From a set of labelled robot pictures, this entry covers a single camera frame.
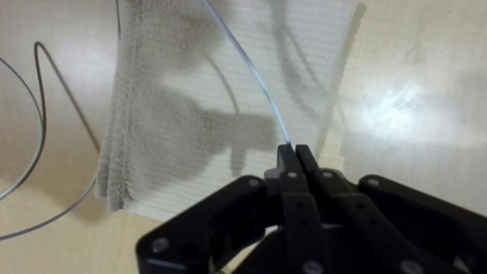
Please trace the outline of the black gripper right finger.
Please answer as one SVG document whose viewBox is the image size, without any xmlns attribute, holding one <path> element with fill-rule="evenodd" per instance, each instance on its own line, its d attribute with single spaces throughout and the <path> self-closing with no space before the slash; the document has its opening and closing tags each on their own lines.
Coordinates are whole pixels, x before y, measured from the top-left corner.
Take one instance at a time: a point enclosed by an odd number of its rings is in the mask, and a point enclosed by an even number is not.
<svg viewBox="0 0 487 274">
<path fill-rule="evenodd" d="M 354 186 L 296 147 L 325 221 L 345 225 L 346 240 L 378 274 L 487 274 L 487 218 L 381 175 Z"/>
</svg>

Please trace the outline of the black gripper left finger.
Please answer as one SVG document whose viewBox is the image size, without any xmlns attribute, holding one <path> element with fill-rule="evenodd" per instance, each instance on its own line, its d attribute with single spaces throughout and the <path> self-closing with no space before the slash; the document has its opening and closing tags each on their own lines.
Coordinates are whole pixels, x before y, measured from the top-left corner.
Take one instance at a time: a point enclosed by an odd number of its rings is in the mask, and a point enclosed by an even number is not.
<svg viewBox="0 0 487 274">
<path fill-rule="evenodd" d="M 246 175 L 145 234 L 141 274 L 215 274 L 246 246 L 268 253 L 258 272 L 325 274 L 326 239 L 310 190 L 317 161 L 305 144 L 282 144 L 265 176 Z"/>
</svg>

